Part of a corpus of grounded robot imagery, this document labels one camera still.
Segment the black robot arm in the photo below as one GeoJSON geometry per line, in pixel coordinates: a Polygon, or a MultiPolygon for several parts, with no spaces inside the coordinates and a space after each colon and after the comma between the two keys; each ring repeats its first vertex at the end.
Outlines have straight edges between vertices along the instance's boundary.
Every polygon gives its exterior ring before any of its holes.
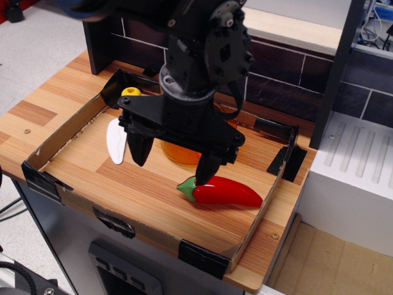
{"type": "Polygon", "coordinates": [[[236,84],[254,57],[244,26],[242,1],[58,1],[72,18],[97,22],[112,14],[168,34],[168,55],[159,73],[161,94],[124,95],[119,124],[135,163],[144,165],[154,139],[201,154],[196,183],[206,184],[219,167],[236,160],[242,133],[229,126],[243,107],[236,84]],[[214,107],[214,94],[226,85],[236,111],[214,107]]]}

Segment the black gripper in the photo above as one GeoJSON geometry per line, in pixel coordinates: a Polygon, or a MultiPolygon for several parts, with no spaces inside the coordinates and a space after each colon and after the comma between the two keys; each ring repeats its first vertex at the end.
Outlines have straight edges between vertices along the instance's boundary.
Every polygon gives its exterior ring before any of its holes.
{"type": "Polygon", "coordinates": [[[134,162],[140,167],[145,164],[156,138],[200,152],[197,186],[207,184],[220,165],[233,163],[245,142],[245,136],[228,124],[230,115],[214,108],[212,94],[200,98],[124,95],[118,104],[134,162]]]}

